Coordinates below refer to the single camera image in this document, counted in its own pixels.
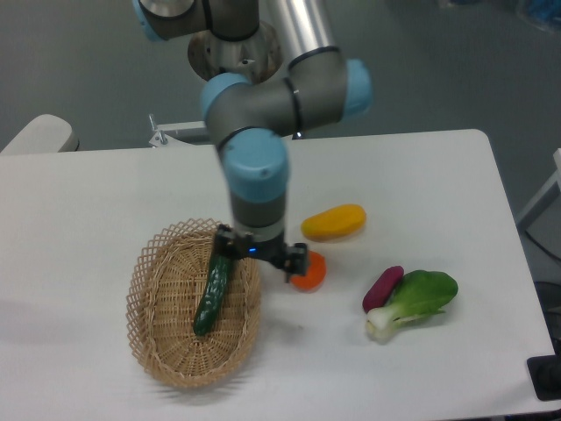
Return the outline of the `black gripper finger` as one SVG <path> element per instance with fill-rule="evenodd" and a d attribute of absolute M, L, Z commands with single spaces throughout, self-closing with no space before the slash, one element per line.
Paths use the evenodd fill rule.
<path fill-rule="evenodd" d="M 230 260 L 250 258 L 254 254 L 252 235 L 238 234 L 230 226 L 220 224 L 214 235 L 214 253 Z"/>
<path fill-rule="evenodd" d="M 274 265 L 285 274 L 285 283 L 293 276 L 305 276 L 308 271 L 308 245 L 283 244 L 273 259 Z"/>

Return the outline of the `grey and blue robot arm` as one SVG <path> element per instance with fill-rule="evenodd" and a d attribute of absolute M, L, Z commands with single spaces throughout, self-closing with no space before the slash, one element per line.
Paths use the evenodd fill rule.
<path fill-rule="evenodd" d="M 214 250 L 253 258 L 287 275 L 304 275 L 308 248 L 285 241 L 289 179 L 284 138 L 365 114 L 373 102 L 366 65 L 341 53 L 322 1 L 271 1 L 286 77 L 258 82 L 268 56 L 256 1 L 137 1 L 146 37 L 170 40 L 206 32 L 217 68 L 202 90 L 202 119 L 227 181 L 232 227 L 217 230 Z"/>

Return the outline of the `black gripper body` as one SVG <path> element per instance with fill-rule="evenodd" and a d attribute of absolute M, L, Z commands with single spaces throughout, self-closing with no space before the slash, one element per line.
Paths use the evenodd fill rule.
<path fill-rule="evenodd" d="M 234 232 L 234 252 L 232 259 L 246 258 L 262 260 L 275 268 L 283 268 L 286 260 L 285 232 L 280 231 L 275 237 L 258 241 L 250 234 Z"/>

